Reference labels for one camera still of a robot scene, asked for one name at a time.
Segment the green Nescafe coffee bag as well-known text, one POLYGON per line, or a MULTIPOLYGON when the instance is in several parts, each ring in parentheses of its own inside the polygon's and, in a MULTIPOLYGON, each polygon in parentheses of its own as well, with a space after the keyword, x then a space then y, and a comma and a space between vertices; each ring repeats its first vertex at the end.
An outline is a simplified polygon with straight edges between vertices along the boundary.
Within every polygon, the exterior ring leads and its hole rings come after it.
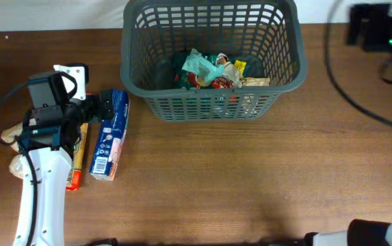
MULTIPOLYGON (((207 87, 202 86, 201 85, 202 82, 200 81, 200 78, 198 78, 195 74, 182 69, 185 59, 190 54, 190 52, 191 51, 178 53, 177 55, 174 55, 172 58, 173 68, 174 71, 176 72, 174 81, 177 88, 185 87, 187 89, 194 88, 196 90, 234 88, 231 81, 222 78, 221 76, 214 79, 207 87)), ((204 54, 204 53, 201 54, 204 58, 207 58, 212 64, 215 64, 215 60, 218 55, 211 55, 211 54, 204 54)))

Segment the mint green small packet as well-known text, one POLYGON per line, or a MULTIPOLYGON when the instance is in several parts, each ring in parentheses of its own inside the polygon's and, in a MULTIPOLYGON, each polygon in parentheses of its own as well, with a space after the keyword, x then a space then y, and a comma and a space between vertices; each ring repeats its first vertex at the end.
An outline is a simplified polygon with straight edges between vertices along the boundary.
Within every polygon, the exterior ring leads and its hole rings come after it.
POLYGON ((196 49, 192 49, 190 54, 185 59, 182 67, 183 70, 195 74, 201 85, 207 87, 210 83, 220 77, 224 72, 223 65, 212 64, 207 58, 204 58, 196 49))

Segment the beige brown snack bag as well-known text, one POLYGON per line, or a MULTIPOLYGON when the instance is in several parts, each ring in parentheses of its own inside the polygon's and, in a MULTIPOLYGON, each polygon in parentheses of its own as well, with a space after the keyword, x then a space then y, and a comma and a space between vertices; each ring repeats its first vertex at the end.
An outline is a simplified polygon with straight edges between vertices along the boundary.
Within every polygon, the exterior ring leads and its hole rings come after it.
POLYGON ((269 86, 270 78, 248 77, 250 66, 246 61, 229 59, 227 55, 219 53, 215 64, 223 66, 224 70, 221 77, 232 82, 233 87, 243 86, 269 86))

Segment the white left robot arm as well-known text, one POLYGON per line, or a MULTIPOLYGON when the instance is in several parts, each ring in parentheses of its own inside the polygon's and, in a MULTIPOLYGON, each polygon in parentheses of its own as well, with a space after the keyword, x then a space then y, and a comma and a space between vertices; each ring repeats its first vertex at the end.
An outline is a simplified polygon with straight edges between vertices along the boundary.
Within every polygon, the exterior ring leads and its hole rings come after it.
POLYGON ((16 137, 23 186, 14 245, 63 245, 66 181, 82 124, 113 117, 111 90, 25 113, 16 137))

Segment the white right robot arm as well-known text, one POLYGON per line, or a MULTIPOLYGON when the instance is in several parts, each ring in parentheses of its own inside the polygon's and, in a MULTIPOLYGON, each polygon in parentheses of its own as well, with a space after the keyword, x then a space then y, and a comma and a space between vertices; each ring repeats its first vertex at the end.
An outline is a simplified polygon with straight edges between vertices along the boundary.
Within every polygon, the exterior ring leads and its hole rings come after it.
MULTIPOLYGON (((331 7, 324 32, 324 63, 333 87, 351 106, 366 116, 392 128, 388 120, 356 103, 339 86, 330 63, 330 31, 332 20, 340 5, 336 1, 331 7)), ((350 8, 348 39, 349 45, 356 44, 366 21, 362 49, 367 52, 388 51, 392 54, 392 3, 356 3, 350 8)), ((392 85, 392 57, 380 67, 380 78, 392 85)), ((331 233, 310 232, 304 237, 305 245, 392 245, 392 223, 354 219, 346 231, 331 233)))

